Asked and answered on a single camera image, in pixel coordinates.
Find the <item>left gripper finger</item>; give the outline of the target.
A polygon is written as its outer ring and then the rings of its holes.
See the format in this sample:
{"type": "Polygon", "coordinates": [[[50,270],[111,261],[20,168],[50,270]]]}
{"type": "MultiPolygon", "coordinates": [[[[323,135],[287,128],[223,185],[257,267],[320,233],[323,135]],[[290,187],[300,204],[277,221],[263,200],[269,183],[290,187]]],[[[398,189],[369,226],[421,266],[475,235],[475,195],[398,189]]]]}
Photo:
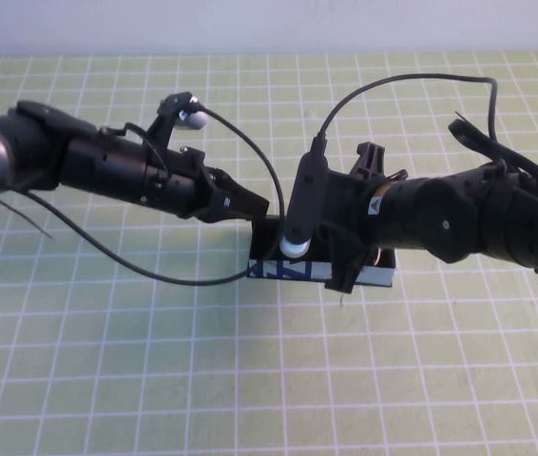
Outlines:
{"type": "Polygon", "coordinates": [[[226,192],[223,205],[233,213],[266,213],[268,210],[267,199],[241,186],[228,174],[222,177],[222,189],[226,192]]]}
{"type": "Polygon", "coordinates": [[[231,209],[229,211],[229,217],[231,219],[241,219],[244,221],[254,222],[258,220],[263,220],[267,217],[266,208],[253,208],[251,210],[245,209],[231,209]]]}

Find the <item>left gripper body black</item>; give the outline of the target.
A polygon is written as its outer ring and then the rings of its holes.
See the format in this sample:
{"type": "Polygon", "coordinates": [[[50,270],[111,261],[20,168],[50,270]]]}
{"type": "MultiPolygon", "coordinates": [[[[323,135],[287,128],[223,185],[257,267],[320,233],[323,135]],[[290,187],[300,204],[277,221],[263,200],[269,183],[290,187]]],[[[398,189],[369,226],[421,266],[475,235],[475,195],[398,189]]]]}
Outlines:
{"type": "Polygon", "coordinates": [[[201,152],[184,154],[184,162],[166,172],[147,166],[143,206],[179,219],[204,223],[238,219],[234,207],[236,183],[225,171],[208,167],[201,152]]]}

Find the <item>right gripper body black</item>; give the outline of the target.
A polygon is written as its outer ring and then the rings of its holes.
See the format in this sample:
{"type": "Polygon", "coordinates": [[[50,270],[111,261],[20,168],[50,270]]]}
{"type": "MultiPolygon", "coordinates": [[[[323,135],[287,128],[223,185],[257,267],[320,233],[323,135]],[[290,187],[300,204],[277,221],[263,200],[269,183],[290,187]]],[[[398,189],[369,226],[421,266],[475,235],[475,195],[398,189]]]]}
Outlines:
{"type": "Polygon", "coordinates": [[[368,185],[360,180],[329,180],[320,221],[335,257],[378,260],[380,250],[365,235],[362,218],[367,213],[368,185]]]}

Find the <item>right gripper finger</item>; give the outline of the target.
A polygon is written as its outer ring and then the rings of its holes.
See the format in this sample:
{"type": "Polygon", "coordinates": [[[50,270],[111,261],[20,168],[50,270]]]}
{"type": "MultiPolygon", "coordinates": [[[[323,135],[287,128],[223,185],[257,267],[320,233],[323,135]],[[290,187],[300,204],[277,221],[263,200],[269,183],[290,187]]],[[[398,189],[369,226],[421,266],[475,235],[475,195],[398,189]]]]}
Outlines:
{"type": "Polygon", "coordinates": [[[325,288],[335,292],[350,293],[369,257],[369,251],[333,251],[332,272],[325,283],[325,288]]]}

